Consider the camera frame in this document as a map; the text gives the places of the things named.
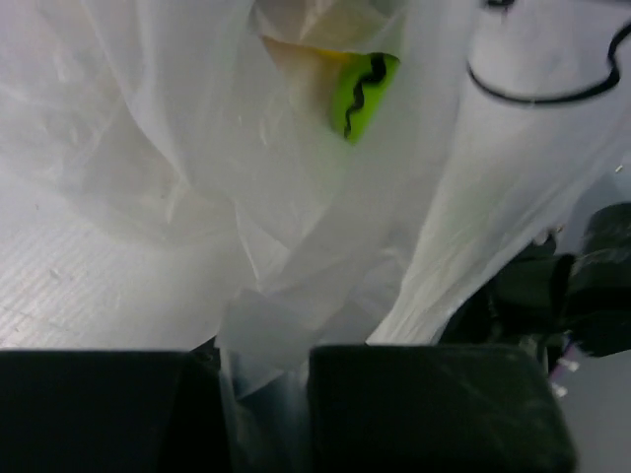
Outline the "translucent plastic bag lemon print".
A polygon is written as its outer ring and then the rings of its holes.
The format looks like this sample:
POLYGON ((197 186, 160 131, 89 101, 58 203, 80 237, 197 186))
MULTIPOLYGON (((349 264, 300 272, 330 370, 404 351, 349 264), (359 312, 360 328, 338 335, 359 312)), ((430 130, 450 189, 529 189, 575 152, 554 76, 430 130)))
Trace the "translucent plastic bag lemon print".
POLYGON ((630 155, 626 2, 5 1, 1 344, 434 338, 630 155), (542 106, 602 79, 576 104, 542 106), (349 54, 400 65, 362 138, 349 54))

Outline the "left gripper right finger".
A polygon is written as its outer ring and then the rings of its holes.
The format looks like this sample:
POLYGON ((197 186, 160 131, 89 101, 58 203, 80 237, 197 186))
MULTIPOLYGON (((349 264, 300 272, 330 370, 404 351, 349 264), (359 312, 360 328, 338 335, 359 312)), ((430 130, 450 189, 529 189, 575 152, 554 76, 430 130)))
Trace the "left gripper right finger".
POLYGON ((309 359, 317 472, 573 472, 541 367, 509 346, 321 346, 309 359))

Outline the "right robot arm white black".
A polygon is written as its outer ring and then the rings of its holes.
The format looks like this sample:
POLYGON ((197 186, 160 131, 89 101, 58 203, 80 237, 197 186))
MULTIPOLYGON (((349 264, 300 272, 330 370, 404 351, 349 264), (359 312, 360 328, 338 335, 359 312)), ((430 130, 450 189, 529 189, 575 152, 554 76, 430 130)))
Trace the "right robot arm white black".
POLYGON ((595 212, 580 249, 554 236, 527 246, 451 317, 442 344, 514 344, 537 353, 565 343, 602 358, 630 348, 630 205, 595 212))

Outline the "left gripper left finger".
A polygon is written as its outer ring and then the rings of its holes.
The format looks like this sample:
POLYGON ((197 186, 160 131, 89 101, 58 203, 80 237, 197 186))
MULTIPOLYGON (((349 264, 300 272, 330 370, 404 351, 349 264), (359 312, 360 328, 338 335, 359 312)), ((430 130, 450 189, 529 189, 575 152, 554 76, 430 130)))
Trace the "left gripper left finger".
POLYGON ((229 472, 219 374, 197 354, 1 353, 4 472, 229 472))

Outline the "green fake watermelon ball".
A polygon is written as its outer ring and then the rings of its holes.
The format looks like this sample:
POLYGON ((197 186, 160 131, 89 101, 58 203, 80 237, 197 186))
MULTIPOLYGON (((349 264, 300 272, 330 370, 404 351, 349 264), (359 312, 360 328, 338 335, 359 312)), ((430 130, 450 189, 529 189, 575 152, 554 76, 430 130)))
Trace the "green fake watermelon ball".
POLYGON ((383 52, 348 55, 329 108, 331 127, 345 141, 356 144, 362 138, 399 65, 396 56, 383 52))

